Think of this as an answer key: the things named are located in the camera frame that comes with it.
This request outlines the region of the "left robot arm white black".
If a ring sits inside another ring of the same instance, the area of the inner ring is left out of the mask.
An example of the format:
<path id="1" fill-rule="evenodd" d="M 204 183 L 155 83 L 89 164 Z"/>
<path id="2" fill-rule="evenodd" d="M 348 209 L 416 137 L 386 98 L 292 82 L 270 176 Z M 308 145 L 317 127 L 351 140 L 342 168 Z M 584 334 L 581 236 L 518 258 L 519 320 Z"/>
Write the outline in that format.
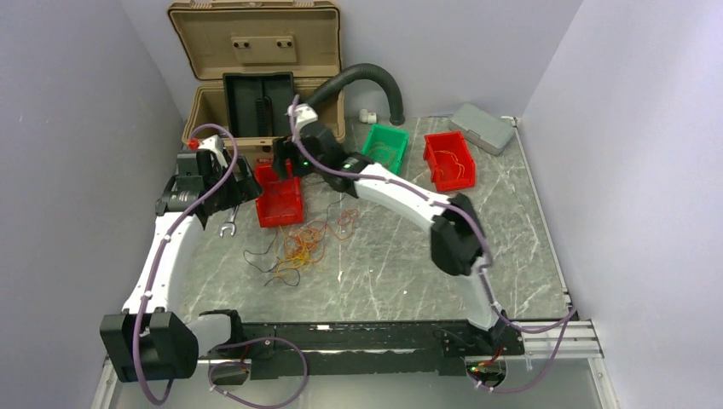
<path id="1" fill-rule="evenodd" d="M 182 284 L 211 215 L 260 196 L 262 188 L 243 156 L 198 149 L 181 151 L 177 172 L 156 202 L 153 243 L 136 287 L 118 314 L 100 324 L 101 340 L 123 383 L 191 377 L 199 357 L 215 349 L 232 358 L 245 346 L 238 313 L 205 312 L 188 324 L 175 311 Z"/>

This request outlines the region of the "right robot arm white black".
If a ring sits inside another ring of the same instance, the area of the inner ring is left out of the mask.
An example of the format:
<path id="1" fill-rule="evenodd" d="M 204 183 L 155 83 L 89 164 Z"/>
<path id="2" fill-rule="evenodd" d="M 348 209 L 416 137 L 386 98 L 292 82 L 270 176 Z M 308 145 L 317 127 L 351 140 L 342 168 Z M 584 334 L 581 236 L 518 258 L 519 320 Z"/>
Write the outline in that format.
<path id="1" fill-rule="evenodd" d="M 481 354 L 501 349 L 510 328 L 484 273 L 493 264 L 481 222 L 470 199 L 430 192 L 394 175 L 359 152 L 348 152 L 319 121 L 295 125 L 273 145 L 273 169 L 281 179 L 317 173 L 333 190 L 365 199 L 426 231 L 431 260 L 455 278 L 465 302 L 472 347 Z"/>

